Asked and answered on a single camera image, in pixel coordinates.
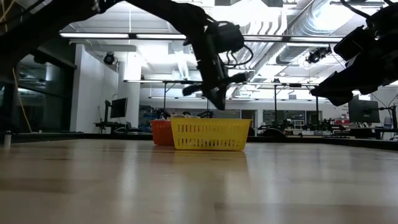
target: security camera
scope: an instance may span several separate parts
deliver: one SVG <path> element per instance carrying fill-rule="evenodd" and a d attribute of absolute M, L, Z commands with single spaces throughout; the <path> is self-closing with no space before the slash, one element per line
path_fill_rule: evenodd
<path fill-rule="evenodd" d="M 104 57 L 104 63 L 107 65 L 114 65 L 118 60 L 114 57 L 114 52 L 107 52 Z"/>

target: wooden table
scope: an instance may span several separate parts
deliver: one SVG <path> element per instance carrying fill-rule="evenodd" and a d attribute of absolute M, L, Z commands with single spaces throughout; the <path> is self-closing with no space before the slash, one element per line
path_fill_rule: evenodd
<path fill-rule="evenodd" d="M 174 151 L 150 141 L 0 152 L 0 223 L 398 223 L 398 154 L 321 144 Z"/>

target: yellow basket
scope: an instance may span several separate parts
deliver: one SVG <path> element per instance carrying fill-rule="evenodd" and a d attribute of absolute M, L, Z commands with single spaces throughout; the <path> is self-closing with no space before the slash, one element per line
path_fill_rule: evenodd
<path fill-rule="evenodd" d="M 172 118 L 176 149 L 242 151 L 250 119 Z"/>

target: plastic basket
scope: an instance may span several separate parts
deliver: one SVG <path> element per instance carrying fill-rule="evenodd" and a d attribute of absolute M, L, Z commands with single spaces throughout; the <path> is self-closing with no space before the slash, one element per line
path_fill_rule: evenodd
<path fill-rule="evenodd" d="M 152 125 L 152 136 L 154 143 L 159 146 L 173 146 L 173 132 L 170 121 L 154 120 Z"/>
<path fill-rule="evenodd" d="M 250 119 L 172 118 L 176 149 L 242 151 Z"/>

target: computer monitor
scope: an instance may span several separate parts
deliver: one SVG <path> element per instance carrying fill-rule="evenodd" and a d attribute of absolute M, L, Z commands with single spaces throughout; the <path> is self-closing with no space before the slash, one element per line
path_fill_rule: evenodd
<path fill-rule="evenodd" d="M 349 120 L 358 123 L 380 123 L 379 103 L 353 99 L 348 103 Z"/>
<path fill-rule="evenodd" d="M 111 118 L 124 118 L 127 110 L 127 98 L 112 101 Z"/>

